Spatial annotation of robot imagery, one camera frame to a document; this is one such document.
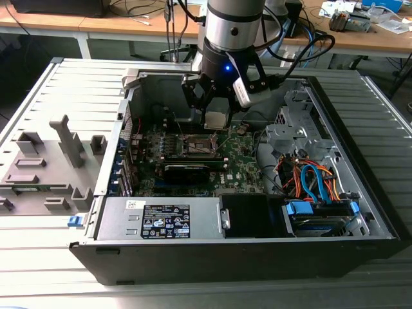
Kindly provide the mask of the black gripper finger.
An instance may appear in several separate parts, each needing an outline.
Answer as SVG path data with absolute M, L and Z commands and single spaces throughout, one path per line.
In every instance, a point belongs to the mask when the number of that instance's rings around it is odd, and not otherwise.
M 197 97 L 195 94 L 196 86 L 200 86 L 203 94 Z M 187 101 L 187 105 L 201 112 L 200 124 L 205 124 L 207 106 L 211 103 L 216 92 L 216 84 L 205 74 L 190 75 L 184 74 L 182 78 L 182 90 Z
M 241 111 L 241 106 L 237 101 L 236 93 L 232 88 L 227 88 L 227 100 L 229 103 L 229 109 L 227 114 L 226 125 L 230 125 L 233 115 Z

